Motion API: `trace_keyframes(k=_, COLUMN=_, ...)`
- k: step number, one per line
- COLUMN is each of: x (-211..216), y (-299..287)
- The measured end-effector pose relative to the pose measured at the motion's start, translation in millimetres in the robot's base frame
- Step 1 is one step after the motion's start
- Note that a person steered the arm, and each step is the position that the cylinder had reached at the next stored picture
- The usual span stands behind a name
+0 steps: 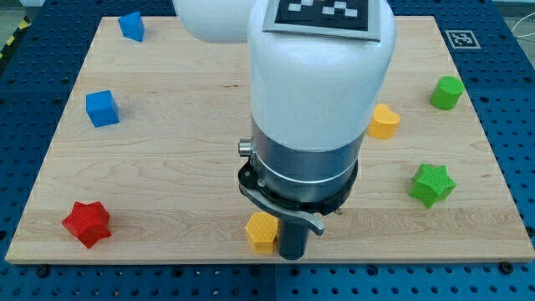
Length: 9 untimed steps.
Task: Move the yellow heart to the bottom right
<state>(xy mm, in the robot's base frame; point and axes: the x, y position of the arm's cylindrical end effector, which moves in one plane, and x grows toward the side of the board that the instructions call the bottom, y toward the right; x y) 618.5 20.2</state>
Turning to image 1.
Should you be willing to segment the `fiducial marker on arm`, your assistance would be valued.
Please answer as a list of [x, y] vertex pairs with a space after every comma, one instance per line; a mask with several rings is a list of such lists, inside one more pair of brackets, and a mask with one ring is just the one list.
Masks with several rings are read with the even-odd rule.
[[270, 1], [264, 32], [380, 40], [380, 3], [373, 0]]

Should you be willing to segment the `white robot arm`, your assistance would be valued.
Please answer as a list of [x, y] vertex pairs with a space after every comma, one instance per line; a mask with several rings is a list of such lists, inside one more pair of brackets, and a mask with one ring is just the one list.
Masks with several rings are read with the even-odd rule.
[[239, 188], [278, 219], [278, 251], [302, 257], [308, 234], [347, 199], [359, 148], [395, 48], [386, 0], [174, 0], [186, 31], [246, 43], [252, 133], [239, 142]]

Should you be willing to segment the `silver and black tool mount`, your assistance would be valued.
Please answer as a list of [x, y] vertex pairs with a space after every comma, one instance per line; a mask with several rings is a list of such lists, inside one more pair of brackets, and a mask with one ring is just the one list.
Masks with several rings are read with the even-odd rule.
[[240, 192], [265, 212], [317, 235], [344, 204], [358, 172], [363, 137], [332, 150], [298, 150], [268, 137], [252, 122], [252, 153], [238, 172]]

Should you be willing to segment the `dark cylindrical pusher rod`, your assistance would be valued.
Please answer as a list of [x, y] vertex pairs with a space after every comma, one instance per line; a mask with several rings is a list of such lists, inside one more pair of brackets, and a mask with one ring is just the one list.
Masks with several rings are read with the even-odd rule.
[[283, 219], [278, 220], [278, 252], [287, 260], [300, 259], [308, 242], [308, 228]]

